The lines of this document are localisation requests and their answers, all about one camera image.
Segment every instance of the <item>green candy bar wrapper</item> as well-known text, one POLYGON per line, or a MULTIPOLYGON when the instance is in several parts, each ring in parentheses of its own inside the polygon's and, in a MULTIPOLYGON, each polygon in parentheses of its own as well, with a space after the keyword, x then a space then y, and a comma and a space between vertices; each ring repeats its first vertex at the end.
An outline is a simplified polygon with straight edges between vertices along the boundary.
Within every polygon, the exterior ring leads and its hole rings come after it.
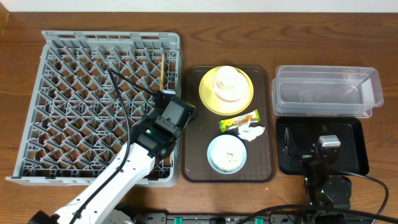
POLYGON ((237 116, 235 118, 221 120, 219 122, 219 124, 220 124, 221 132, 223 133, 224 131, 237 128, 240 125, 247 123, 248 121, 259 122, 260 121, 259 112, 257 110, 254 110, 250 113, 247 113, 247 114, 244 114, 241 116, 237 116))

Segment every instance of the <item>brown tray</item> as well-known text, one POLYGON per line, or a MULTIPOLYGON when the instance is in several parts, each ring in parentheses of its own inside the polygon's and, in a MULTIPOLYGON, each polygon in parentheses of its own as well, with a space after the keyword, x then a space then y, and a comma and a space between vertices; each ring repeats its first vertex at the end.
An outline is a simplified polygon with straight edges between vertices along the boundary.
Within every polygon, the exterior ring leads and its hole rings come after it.
POLYGON ((251 104, 242 112, 233 116, 222 116, 211 112, 201 102, 199 83, 207 71, 215 66, 193 66, 183 73, 183 99, 198 108, 196 120, 185 128, 182 137, 181 158, 182 175, 189 182, 269 182, 275 175, 274 129, 271 122, 271 98, 267 72, 260 66, 236 66, 246 72, 253 82, 254 96, 251 104), (207 147, 221 134, 237 135, 233 129, 221 133, 218 122, 233 118, 257 109, 261 118, 257 125, 266 128, 255 140, 243 140, 248 153, 246 163, 241 170, 233 174, 221 174, 215 171, 207 160, 207 147))

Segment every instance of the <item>wooden stick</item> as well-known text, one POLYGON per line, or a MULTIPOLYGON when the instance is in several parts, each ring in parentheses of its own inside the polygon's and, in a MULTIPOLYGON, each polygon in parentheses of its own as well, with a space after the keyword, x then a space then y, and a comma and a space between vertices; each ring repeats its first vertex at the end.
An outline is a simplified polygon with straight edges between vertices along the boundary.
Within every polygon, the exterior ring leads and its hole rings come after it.
POLYGON ((160 90, 163 90, 164 80, 164 54, 162 54, 162 69, 160 70, 160 90))

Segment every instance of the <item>wooden table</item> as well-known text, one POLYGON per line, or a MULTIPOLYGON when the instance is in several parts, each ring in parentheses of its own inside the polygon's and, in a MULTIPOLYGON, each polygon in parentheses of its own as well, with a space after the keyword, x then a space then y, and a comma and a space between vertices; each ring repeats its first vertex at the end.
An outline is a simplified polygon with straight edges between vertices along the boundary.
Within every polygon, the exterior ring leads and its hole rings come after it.
MULTIPOLYGON (((398 14, 151 14, 11 13, 0 53, 0 223, 26 223, 38 210, 53 213, 85 187, 24 187, 12 175, 45 44, 41 30, 176 32, 185 68, 260 65, 275 77, 279 65, 347 65, 379 70, 384 105, 362 119, 369 175, 385 182, 384 215, 398 217, 398 14)), ((383 188, 352 177, 351 208, 376 213, 383 188)), ((278 171, 269 184, 191 184, 134 188, 124 201, 139 211, 251 213, 308 203, 303 178, 278 171)))

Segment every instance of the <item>white wall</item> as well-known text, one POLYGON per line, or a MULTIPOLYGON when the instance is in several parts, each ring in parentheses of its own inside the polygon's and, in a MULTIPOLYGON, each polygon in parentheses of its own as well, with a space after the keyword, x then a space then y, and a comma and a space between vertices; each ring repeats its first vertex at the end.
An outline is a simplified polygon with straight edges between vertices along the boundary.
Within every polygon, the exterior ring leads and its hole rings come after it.
POLYGON ((398 12, 398 0, 0 0, 10 12, 398 12))

